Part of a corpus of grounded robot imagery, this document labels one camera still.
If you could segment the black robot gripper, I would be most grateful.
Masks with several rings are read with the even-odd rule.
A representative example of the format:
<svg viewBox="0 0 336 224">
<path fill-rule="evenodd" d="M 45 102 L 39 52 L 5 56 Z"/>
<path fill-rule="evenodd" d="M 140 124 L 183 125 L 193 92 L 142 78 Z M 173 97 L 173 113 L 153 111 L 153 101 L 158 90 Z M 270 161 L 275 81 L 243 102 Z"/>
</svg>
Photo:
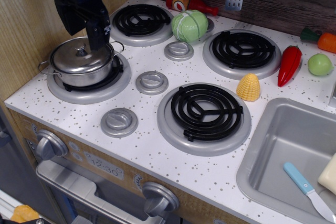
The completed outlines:
<svg viewBox="0 0 336 224">
<path fill-rule="evenodd" d="M 102 0 L 54 0 L 58 15 L 70 35 L 85 28 L 91 50 L 109 42 L 111 25 Z"/>
</svg>

